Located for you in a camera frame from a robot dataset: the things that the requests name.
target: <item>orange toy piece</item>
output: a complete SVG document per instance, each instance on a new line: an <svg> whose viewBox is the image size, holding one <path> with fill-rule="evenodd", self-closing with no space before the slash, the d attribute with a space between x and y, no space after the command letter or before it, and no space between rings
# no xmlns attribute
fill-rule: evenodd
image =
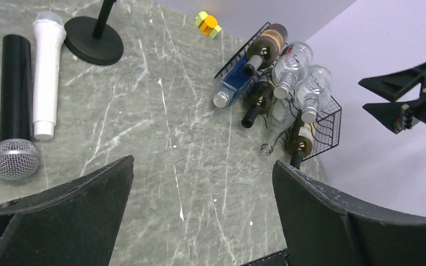
<svg viewBox="0 0 426 266"><path fill-rule="evenodd" d="M210 35L216 26L218 26L218 21L216 18L212 15L208 15L208 17L206 17L200 24L199 28L205 35Z"/></svg>

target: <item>microphone grille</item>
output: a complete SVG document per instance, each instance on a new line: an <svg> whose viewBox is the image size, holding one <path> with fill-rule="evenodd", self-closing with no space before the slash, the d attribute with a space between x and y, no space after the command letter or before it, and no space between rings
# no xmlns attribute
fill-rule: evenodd
<svg viewBox="0 0 426 266"><path fill-rule="evenodd" d="M32 175L40 164L37 148L31 141L4 140L0 143L0 178L20 180Z"/></svg>
<svg viewBox="0 0 426 266"><path fill-rule="evenodd" d="M41 11L40 13L38 13L35 21L38 21L40 19L46 19L49 21L56 22L61 26L63 25L63 19L58 14L51 11Z"/></svg>

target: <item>white wall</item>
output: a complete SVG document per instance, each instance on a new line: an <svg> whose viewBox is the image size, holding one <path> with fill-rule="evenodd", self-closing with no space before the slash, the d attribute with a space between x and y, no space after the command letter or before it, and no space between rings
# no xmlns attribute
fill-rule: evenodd
<svg viewBox="0 0 426 266"><path fill-rule="evenodd" d="M343 108L341 144L321 157L331 184L426 216L426 125L394 135L362 109L385 100L357 84L426 61L426 0L358 0L308 42L315 63L333 73L333 94Z"/></svg>
<svg viewBox="0 0 426 266"><path fill-rule="evenodd" d="M206 11L227 32L248 40L265 22L282 23L288 40L306 40L355 0L158 0L182 13Z"/></svg>

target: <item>bottle label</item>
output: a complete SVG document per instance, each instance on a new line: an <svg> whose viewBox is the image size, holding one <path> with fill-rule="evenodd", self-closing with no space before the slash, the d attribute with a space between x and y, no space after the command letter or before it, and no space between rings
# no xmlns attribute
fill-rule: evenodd
<svg viewBox="0 0 426 266"><path fill-rule="evenodd" d="M264 32L262 32L261 36L269 37L272 40L274 40L278 48L278 51L277 51L278 53L280 52L280 50L283 48L283 45L285 44L283 35L274 29L265 30Z"/></svg>
<svg viewBox="0 0 426 266"><path fill-rule="evenodd" d="M305 124L305 126L302 126L300 128L298 135L309 139L311 143L313 143L315 138L313 137L313 134L311 132L311 127L312 126L310 124Z"/></svg>
<svg viewBox="0 0 426 266"><path fill-rule="evenodd" d="M283 55L291 54L291 51L293 50L293 46L289 45L285 51L283 51Z"/></svg>

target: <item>black microphone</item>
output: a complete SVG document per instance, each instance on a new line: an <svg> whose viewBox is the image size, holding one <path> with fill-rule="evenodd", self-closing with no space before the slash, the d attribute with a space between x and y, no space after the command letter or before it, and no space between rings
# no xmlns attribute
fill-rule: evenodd
<svg viewBox="0 0 426 266"><path fill-rule="evenodd" d="M2 39L0 177L20 180L40 164L32 140L30 42L19 35Z"/></svg>

